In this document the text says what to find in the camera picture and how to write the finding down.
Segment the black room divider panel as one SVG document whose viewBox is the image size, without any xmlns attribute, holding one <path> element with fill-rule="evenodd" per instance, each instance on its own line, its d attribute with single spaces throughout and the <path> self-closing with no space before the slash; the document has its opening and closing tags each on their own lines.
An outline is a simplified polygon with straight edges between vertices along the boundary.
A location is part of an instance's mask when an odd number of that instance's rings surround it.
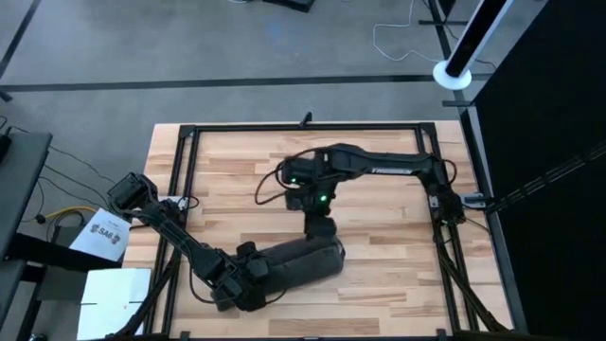
<svg viewBox="0 0 606 341">
<path fill-rule="evenodd" d="M 545 0 L 460 122 L 515 330 L 606 341 L 606 0 Z"/>
</svg>

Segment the dark grey desk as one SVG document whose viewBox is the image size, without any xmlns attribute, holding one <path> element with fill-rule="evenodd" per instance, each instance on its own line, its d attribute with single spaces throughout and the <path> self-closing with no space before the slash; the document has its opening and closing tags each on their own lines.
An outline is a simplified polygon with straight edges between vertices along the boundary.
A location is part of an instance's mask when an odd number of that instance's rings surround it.
<svg viewBox="0 0 606 341">
<path fill-rule="evenodd" d="M 0 162 L 0 261 L 7 255 L 45 163 L 52 134 L 11 133 Z"/>
</svg>

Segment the white printed paper sheet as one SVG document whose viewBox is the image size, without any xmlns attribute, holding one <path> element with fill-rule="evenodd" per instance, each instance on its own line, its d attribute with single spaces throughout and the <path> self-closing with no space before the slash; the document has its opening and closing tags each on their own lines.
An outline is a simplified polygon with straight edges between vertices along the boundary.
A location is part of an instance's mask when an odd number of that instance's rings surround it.
<svg viewBox="0 0 606 341">
<path fill-rule="evenodd" d="M 106 260 L 118 261 L 128 245 L 131 224 L 100 209 L 86 224 L 69 248 Z"/>
</svg>

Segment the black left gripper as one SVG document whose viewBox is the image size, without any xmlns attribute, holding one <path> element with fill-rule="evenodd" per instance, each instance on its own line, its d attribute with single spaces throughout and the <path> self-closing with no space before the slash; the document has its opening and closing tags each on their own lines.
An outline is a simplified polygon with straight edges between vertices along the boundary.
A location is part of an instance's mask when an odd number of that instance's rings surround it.
<svg viewBox="0 0 606 341">
<path fill-rule="evenodd" d="M 226 256 L 211 297 L 219 312 L 231 308 L 252 312 L 266 305 L 264 284 L 269 277 L 268 260 L 253 242 L 237 247 L 235 256 Z"/>
</svg>

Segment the black aluminium table frame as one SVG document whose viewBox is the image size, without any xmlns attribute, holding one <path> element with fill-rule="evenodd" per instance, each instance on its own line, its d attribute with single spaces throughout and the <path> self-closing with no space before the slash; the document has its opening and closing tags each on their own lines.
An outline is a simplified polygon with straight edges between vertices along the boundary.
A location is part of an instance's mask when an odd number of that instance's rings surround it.
<svg viewBox="0 0 606 341">
<path fill-rule="evenodd" d="M 476 191 L 455 121 L 159 124 L 145 174 L 161 194 L 190 195 L 187 230 L 234 253 L 300 238 L 303 216 L 289 211 L 272 175 L 285 156 L 334 143 L 380 153 L 429 152 L 446 158 L 454 189 Z M 487 310 L 512 327 L 484 215 L 458 227 L 433 223 L 413 177 L 366 176 L 338 187 L 332 216 L 346 249 L 342 273 L 287 291 L 253 313 L 219 312 L 208 288 L 178 262 L 136 341 L 256 338 L 330 341 L 335 337 L 436 337 L 483 330 L 484 323 L 441 267 L 444 246 Z"/>
</svg>

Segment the black desk base beam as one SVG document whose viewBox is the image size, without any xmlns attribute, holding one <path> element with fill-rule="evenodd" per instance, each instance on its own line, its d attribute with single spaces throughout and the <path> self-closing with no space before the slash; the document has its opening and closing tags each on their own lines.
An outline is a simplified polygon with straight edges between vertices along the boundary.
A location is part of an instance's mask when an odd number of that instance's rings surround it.
<svg viewBox="0 0 606 341">
<path fill-rule="evenodd" d="M 118 261 L 106 260 L 20 233 L 13 234 L 9 239 L 0 239 L 0 258 L 2 257 L 32 261 L 79 272 L 121 267 L 121 263 Z"/>
</svg>

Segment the dark grey fluffy towel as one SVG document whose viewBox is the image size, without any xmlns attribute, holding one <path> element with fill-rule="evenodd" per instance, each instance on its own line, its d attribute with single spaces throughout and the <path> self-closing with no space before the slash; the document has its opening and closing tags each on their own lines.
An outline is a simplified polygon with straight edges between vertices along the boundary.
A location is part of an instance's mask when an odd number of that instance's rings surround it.
<svg viewBox="0 0 606 341">
<path fill-rule="evenodd" d="M 261 309 L 295 287 L 342 272 L 346 250 L 336 237 L 300 238 L 262 250 L 253 242 L 238 247 L 235 263 L 253 281 L 253 293 L 235 296 L 221 289 L 211 294 L 220 312 L 238 308 L 246 312 Z"/>
</svg>

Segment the tall black white column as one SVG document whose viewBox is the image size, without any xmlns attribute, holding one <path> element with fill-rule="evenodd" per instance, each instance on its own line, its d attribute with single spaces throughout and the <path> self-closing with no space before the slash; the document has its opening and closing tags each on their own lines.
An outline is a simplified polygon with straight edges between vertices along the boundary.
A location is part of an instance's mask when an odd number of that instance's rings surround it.
<svg viewBox="0 0 606 341">
<path fill-rule="evenodd" d="M 480 0 L 471 20 L 446 61 L 433 69 L 434 80 L 449 90 L 463 90 L 472 82 L 471 66 L 514 0 Z"/>
</svg>

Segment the black floor box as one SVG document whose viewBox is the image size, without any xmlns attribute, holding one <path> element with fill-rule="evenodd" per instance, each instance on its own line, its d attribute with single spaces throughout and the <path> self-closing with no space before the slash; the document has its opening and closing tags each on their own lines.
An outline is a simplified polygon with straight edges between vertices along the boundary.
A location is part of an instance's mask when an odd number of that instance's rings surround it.
<svg viewBox="0 0 606 341">
<path fill-rule="evenodd" d="M 278 6 L 282 6 L 288 9 L 297 10 L 300 12 L 308 13 L 315 0 L 262 0 L 265 3 L 270 3 Z"/>
</svg>

